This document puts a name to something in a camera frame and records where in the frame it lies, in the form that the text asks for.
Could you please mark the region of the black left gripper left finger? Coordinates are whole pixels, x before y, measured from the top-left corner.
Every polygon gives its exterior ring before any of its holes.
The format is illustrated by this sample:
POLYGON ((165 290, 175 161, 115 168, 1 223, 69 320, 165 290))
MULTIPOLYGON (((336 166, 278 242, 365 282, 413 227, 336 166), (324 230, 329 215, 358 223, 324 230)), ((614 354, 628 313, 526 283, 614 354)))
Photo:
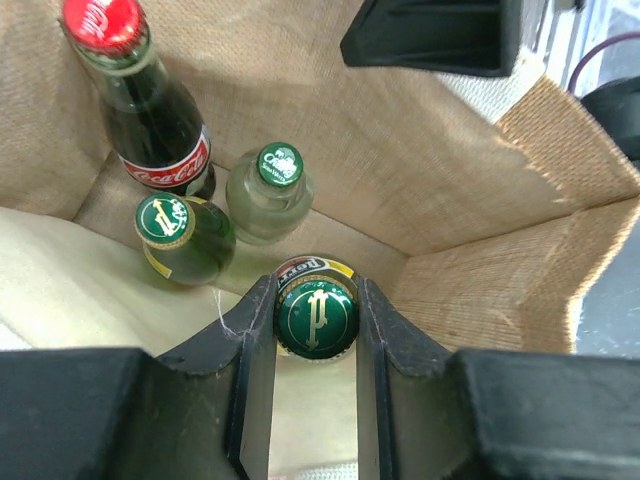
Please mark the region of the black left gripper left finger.
POLYGON ((5 351, 5 479, 264 479, 274 276, 153 357, 138 348, 5 351))

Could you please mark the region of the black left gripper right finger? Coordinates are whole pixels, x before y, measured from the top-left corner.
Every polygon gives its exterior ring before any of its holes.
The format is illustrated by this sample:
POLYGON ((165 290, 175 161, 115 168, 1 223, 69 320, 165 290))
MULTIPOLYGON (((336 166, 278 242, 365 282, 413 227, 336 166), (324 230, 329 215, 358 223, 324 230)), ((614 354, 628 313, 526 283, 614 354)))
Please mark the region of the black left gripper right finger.
POLYGON ((635 479, 639 364, 450 352, 359 282, 363 479, 635 479))

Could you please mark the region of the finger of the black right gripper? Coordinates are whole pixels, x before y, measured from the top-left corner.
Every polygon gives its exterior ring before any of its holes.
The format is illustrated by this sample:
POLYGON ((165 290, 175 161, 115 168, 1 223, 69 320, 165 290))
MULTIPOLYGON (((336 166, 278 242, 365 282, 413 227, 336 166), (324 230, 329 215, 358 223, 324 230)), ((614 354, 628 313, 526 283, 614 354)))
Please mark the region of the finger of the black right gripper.
POLYGON ((340 50, 349 67, 504 78, 519 53, 521 13, 512 0, 365 1, 340 50))

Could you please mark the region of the green Perrier bottle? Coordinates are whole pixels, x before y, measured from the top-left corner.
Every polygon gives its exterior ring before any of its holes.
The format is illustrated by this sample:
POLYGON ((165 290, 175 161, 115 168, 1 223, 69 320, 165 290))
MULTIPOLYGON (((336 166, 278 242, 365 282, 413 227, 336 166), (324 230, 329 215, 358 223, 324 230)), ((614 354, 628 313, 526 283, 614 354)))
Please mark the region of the green Perrier bottle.
POLYGON ((310 362, 343 356, 358 334, 358 275, 329 256, 299 255, 276 270, 277 352, 310 362))

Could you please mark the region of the brown canvas tote bag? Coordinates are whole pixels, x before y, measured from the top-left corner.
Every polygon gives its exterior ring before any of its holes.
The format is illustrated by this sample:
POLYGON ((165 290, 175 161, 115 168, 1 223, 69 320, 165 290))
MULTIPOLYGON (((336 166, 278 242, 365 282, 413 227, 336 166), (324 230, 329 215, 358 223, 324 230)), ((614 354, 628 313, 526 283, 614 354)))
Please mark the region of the brown canvas tote bag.
MULTIPOLYGON (((436 74, 350 68, 356 1, 145 1, 155 50, 197 102, 220 180, 295 145, 315 181, 283 242, 239 245, 213 285, 156 274, 134 230, 145 188, 120 163, 58 1, 1 5, 1 355, 138 348, 158 357, 285 261, 322 255, 373 281, 450 352, 576 355, 574 319, 639 215, 639 176, 545 74, 491 123, 436 74)), ((278 354, 268 475, 358 473, 357 339, 278 354)))

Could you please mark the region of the clear Chang soda bottle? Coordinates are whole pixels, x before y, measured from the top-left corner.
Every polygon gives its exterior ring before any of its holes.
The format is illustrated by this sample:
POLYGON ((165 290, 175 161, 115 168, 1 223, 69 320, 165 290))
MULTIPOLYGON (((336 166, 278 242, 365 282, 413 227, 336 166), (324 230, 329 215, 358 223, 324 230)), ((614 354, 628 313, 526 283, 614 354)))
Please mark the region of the clear Chang soda bottle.
POLYGON ((246 152, 225 186, 235 233, 252 245, 277 243, 290 235, 310 212, 314 195, 302 155, 286 142, 246 152))

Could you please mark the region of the Coca-Cola glass bottle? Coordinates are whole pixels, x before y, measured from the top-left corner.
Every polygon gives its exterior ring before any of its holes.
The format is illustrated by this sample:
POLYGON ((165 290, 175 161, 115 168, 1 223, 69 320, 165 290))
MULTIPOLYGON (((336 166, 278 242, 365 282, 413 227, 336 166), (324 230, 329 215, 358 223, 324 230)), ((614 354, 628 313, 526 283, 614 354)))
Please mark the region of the Coca-Cola glass bottle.
POLYGON ((107 137, 128 174, 154 190, 211 199, 209 132, 159 58, 140 3, 65 1, 61 26, 96 86, 107 137))

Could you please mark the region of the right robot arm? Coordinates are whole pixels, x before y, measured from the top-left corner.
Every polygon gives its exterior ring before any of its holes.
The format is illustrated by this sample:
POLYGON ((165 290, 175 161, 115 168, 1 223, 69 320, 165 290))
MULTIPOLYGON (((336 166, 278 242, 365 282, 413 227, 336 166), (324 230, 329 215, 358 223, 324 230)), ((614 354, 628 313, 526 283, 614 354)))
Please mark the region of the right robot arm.
MULTIPOLYGON (((340 50, 349 67, 399 67, 437 72, 440 80, 491 123, 544 75, 521 50, 523 1, 363 1, 340 50)), ((639 40, 639 31, 594 46, 575 66, 567 92, 598 53, 639 40)), ((614 143, 639 165, 639 76, 617 79, 579 103, 614 143)))

